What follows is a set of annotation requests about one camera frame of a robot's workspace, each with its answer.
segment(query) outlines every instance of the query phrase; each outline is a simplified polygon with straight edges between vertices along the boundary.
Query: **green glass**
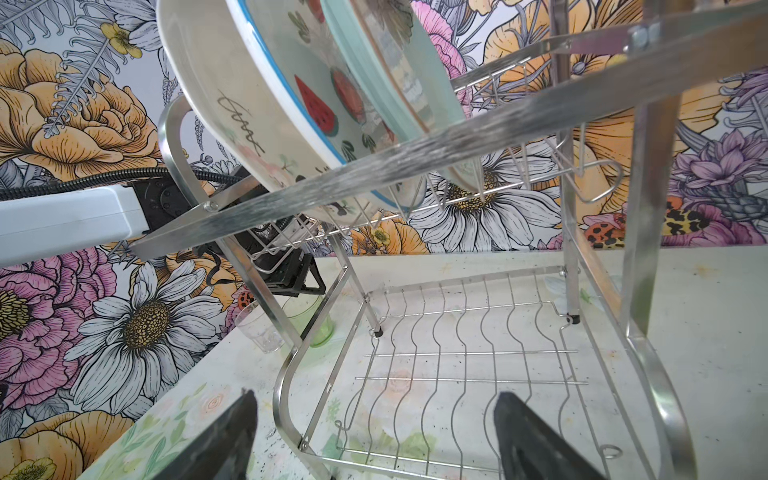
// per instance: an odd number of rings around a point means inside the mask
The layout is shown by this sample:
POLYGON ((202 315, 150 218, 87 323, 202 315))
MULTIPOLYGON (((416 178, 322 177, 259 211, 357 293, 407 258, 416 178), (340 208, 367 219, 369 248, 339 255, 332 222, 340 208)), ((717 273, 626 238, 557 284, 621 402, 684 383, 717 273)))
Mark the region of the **green glass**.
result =
MULTIPOLYGON (((299 295, 296 298, 288 299, 288 301, 285 302, 285 305, 283 305, 283 310, 293 326, 296 327, 296 330, 301 334, 322 302, 322 295, 299 295)), ((312 343, 310 343, 310 346, 317 347, 325 345, 333 335, 333 330, 333 321, 331 320, 330 315, 328 315, 317 330, 315 338, 312 343)))

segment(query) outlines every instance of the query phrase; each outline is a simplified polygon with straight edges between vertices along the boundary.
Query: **black cursive lettering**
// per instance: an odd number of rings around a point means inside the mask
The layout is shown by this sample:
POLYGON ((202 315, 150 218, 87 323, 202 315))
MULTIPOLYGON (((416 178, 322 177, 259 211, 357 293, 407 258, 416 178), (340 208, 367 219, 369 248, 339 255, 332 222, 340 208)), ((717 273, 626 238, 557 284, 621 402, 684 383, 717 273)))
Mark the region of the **black cursive lettering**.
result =
POLYGON ((243 105, 237 103, 235 100, 232 100, 231 98, 228 98, 226 95, 224 95, 221 91, 219 91, 223 96, 219 98, 218 102, 219 105, 226 111, 230 112, 232 115, 232 120, 236 121, 238 124, 240 124, 240 129, 246 133, 245 139, 253 145, 253 148, 256 149, 256 151, 261 151, 261 153, 266 153, 264 149, 259 145, 259 142, 255 141, 253 139, 253 130, 248 128, 249 122, 243 118, 243 112, 251 115, 251 113, 246 109, 243 105))

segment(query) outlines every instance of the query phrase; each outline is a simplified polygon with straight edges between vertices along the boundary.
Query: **lower wire shelf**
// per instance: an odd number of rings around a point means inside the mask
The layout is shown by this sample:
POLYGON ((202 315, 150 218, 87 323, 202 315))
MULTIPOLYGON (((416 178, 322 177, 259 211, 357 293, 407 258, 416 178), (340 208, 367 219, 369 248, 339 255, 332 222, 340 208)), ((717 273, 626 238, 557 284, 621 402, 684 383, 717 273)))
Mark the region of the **lower wire shelf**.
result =
POLYGON ((317 453, 302 455, 405 478, 503 478, 493 409, 509 391, 606 478, 653 478, 610 377, 621 368, 606 365, 584 316, 572 325, 543 300, 559 269, 371 293, 384 335, 354 336, 326 386, 336 401, 304 437, 317 453))

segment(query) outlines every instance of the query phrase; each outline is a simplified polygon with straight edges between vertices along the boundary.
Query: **wallpaper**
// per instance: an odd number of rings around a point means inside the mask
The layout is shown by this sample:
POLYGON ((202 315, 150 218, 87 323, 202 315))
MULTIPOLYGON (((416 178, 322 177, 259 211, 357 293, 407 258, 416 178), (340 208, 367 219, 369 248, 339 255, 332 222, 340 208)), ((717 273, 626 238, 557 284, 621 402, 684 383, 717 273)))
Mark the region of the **wallpaper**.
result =
MULTIPOLYGON (((308 22, 319 2, 291 0, 308 22)), ((156 121, 179 94, 155 0, 0 0, 0 187, 42 185, 161 163, 156 121)), ((452 78, 548 35, 541 0, 412 2, 452 78)), ((575 0, 571 30, 641 18, 638 0, 575 0)), ((295 30, 290 18, 286 28, 295 30)), ((296 31, 301 35, 303 30, 296 31)), ((578 77, 623 61, 575 55, 578 77)), ((551 84, 549 59, 505 73, 498 97, 458 94, 467 116, 551 84), (523 76, 528 77, 524 83, 523 76)), ((763 244, 768 234, 768 67, 686 92, 677 125, 664 236, 670 247, 763 244)), ((195 167, 231 174, 237 159, 192 114, 182 140, 195 167)), ((630 166, 633 111, 587 124, 586 161, 630 166)), ((576 151, 580 136, 574 132, 576 151)), ((525 146, 531 172, 553 169, 546 141, 525 146)), ((482 158, 487 187, 518 180, 508 152, 482 158)), ((588 170, 584 195, 616 179, 588 170)), ((439 194, 466 195, 438 174, 439 194)), ((623 246, 627 180, 580 206, 595 248, 623 246)), ((208 191, 217 185, 206 184, 208 191)), ((425 200, 433 204, 432 192, 425 200)), ((382 255, 561 246, 556 177, 444 210, 386 220, 344 238, 348 253, 382 255)), ((0 479, 76 478, 232 328, 253 297, 232 266, 207 253, 143 263, 126 242, 0 269, 0 479)), ((316 255, 333 255, 314 243, 316 255)))

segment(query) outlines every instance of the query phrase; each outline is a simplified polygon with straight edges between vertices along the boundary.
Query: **dish rack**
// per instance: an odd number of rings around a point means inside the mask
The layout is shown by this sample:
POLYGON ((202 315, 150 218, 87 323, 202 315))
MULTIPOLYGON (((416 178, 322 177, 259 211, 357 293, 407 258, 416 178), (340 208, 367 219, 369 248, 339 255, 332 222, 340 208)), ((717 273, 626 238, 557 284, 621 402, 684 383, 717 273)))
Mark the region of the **dish rack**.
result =
POLYGON ((283 440, 318 480, 331 478, 329 465, 403 478, 502 478, 501 453, 489 415, 502 391, 516 392, 525 399, 606 478, 612 472, 617 478, 696 478, 685 415, 646 337, 666 210, 670 152, 681 92, 748 71, 768 60, 768 0, 717 11, 685 12, 692 3, 648 0, 645 18, 649 20, 641 24, 559 35, 568 31, 568 2, 551 0, 550 38, 453 79, 456 91, 478 88, 487 92, 491 107, 487 113, 304 180, 301 185, 231 207, 257 182, 248 177, 212 197, 205 194, 191 167, 175 160, 184 158, 180 123, 191 110, 180 96, 161 116, 160 146, 180 189, 197 206, 134 242, 131 248, 146 260, 213 240, 219 244, 292 346, 277 376, 274 419, 283 440), (627 60, 619 65, 578 80, 569 79, 569 55, 622 53, 627 60), (500 94, 499 78, 511 69, 522 73, 522 91, 528 91, 527 64, 538 56, 544 56, 545 63, 549 63, 553 85, 514 101, 500 94), (582 163, 583 154, 574 157, 573 139, 577 132, 584 145, 586 122, 627 108, 635 108, 635 130, 619 291, 581 234, 575 206, 577 199, 590 203, 611 194, 621 183, 625 169, 610 160, 582 163), (557 168, 532 176, 525 145, 540 138, 550 144, 557 168), (476 161, 476 194, 465 192, 461 197, 448 198, 431 181, 430 171, 499 150, 506 150, 515 159, 519 180, 488 185, 482 164, 476 161), (593 198, 585 198, 577 188, 577 178, 589 168, 614 172, 614 183, 593 198), (305 221, 296 215, 415 176, 425 176, 431 195, 439 201, 416 207, 395 196, 398 211, 374 218, 359 205, 363 213, 344 226, 305 221), (376 229, 385 220, 407 220, 417 210, 453 208, 461 202, 482 204, 499 191, 530 189, 535 182, 556 177, 561 188, 563 266, 367 293, 346 254, 343 236, 351 228, 376 229), (277 228, 274 221, 289 215, 296 215, 293 228, 277 228), (235 233, 266 223, 277 228, 279 234, 263 244, 261 252, 249 254, 234 239, 235 233), (298 332, 261 279, 254 260, 261 254, 326 241, 333 246, 342 270, 310 323, 298 332), (619 394, 603 360, 593 335, 596 326, 592 322, 597 320, 587 319, 581 312, 580 266, 597 292, 608 323, 627 352, 644 391, 657 437, 651 449, 640 441, 632 410, 625 406, 626 399, 619 394), (559 311, 552 301, 541 296, 542 278, 557 275, 566 284, 566 311, 559 311), (289 408, 291 383, 322 320, 347 284, 356 293, 360 307, 318 405, 306 429, 300 432, 289 408), (357 334, 363 318, 369 335, 357 334), (350 352, 362 355, 362 370, 356 369, 352 361, 345 362, 350 352), (343 392, 349 401, 330 426, 336 432, 335 454, 318 453, 312 447, 316 443, 313 436, 318 428, 329 428, 321 425, 321 418, 341 373, 352 375, 357 387, 343 392), (390 391, 395 393, 394 401, 386 393, 390 391), (606 406, 598 409, 598 414, 612 409, 617 417, 596 415, 592 408, 595 402, 606 406), (369 409, 367 423, 364 406, 369 409), (392 433, 389 436, 394 442, 381 442, 374 436, 371 417, 377 408, 383 409, 386 418, 391 416, 392 428, 385 430, 392 433), (618 429, 617 435, 629 448, 603 440, 606 436, 612 438, 605 435, 606 429, 618 429), (406 438, 411 432, 415 436, 406 438), (440 435, 441 443, 448 447, 434 449, 430 438, 435 435, 440 435), (577 442, 574 435, 580 435, 577 442))

